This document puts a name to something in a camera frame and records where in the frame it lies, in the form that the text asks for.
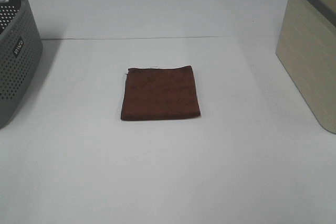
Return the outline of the brown towel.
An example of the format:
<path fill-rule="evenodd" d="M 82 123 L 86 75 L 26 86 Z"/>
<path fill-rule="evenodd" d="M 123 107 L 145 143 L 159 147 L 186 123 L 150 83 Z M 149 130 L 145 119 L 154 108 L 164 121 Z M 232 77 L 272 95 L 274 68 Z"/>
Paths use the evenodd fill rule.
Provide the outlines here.
<path fill-rule="evenodd" d="M 121 120 L 181 120 L 200 115 L 191 66 L 128 69 Z"/>

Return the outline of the beige plastic storage bin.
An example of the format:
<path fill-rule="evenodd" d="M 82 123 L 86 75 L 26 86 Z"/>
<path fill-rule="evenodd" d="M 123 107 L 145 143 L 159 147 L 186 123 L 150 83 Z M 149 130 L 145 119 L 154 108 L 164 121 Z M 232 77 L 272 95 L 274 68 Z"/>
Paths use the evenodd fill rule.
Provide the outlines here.
<path fill-rule="evenodd" d="M 321 127 L 335 133 L 335 0 L 288 0 L 276 55 Z"/>

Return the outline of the grey perforated plastic basket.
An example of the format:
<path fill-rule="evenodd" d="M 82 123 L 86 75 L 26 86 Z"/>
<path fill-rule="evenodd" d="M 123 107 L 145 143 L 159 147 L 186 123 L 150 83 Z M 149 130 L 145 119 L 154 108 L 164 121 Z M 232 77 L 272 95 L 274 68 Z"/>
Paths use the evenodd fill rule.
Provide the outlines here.
<path fill-rule="evenodd" d="M 42 52 L 29 0 L 1 2 L 1 127 L 9 123 L 23 99 Z"/>

